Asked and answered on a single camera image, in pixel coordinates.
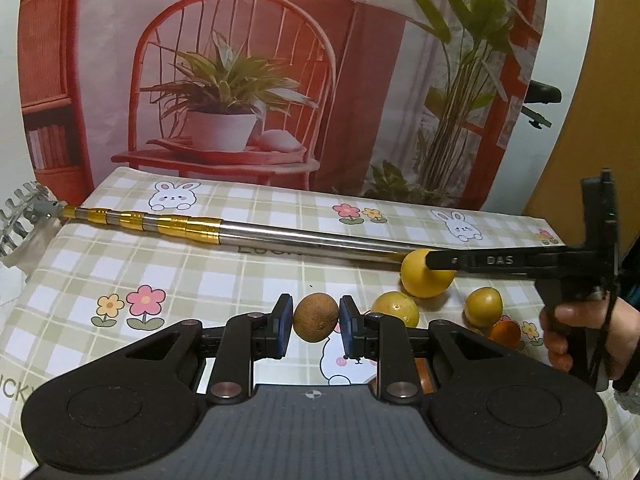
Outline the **person right hand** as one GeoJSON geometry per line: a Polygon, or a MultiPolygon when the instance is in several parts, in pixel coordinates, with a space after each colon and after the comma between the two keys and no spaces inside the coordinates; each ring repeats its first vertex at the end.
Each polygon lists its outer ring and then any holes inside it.
{"type": "MultiPolygon", "coordinates": [[[[598,333],[608,312],[608,299],[569,302],[559,304],[550,318],[542,309],[539,322],[544,333],[544,346],[551,366],[561,372],[569,372],[574,359],[570,355],[573,344],[567,337],[584,332],[591,344],[598,339],[598,333]]],[[[623,299],[618,298],[608,326],[605,343],[605,369],[609,380],[620,379],[634,355],[639,342],[639,311],[623,299]]]]}

